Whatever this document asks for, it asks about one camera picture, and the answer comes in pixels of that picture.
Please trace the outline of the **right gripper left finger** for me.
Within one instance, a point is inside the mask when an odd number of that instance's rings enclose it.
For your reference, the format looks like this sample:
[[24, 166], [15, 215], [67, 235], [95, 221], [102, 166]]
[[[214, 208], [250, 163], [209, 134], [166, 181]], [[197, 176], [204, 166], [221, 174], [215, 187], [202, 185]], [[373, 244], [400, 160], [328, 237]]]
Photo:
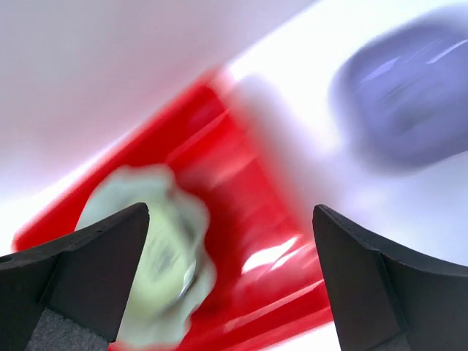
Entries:
[[136, 203], [46, 244], [1, 257], [2, 350], [107, 350], [148, 232]]

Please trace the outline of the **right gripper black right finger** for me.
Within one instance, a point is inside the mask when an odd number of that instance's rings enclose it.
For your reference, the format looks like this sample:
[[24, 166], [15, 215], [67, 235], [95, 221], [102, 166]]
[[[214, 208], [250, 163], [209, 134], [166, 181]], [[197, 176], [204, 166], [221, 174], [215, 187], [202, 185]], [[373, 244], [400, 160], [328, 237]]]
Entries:
[[467, 267], [409, 249], [327, 207], [312, 226], [342, 350], [466, 350]]

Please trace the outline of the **large green scalloped bowl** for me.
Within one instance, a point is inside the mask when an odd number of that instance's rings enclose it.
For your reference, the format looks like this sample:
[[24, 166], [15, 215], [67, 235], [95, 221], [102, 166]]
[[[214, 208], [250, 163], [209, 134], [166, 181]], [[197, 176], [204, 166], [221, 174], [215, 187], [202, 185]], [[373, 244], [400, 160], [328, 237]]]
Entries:
[[121, 167], [92, 192], [76, 228], [134, 203], [147, 205], [149, 226], [117, 340], [131, 350], [177, 347], [216, 281], [204, 247], [210, 214], [168, 166]]

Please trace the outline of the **purple square panda plate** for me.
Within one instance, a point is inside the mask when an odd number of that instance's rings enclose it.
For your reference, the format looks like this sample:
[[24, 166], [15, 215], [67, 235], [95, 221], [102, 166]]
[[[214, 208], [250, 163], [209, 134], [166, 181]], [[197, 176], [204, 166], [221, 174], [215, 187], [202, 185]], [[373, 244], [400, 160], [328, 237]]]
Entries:
[[367, 167], [405, 172], [467, 151], [467, 3], [438, 7], [356, 50], [328, 101]]

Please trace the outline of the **red plastic bin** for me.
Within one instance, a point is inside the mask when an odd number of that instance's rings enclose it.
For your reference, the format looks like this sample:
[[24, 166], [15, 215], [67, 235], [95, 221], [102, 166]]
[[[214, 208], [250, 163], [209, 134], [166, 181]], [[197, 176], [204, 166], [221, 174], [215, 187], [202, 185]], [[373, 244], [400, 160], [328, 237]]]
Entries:
[[167, 166], [209, 212], [213, 290], [178, 343], [149, 350], [260, 350], [331, 321], [310, 229], [298, 221], [213, 76], [199, 79], [67, 190], [13, 241], [30, 249], [69, 233], [106, 176]]

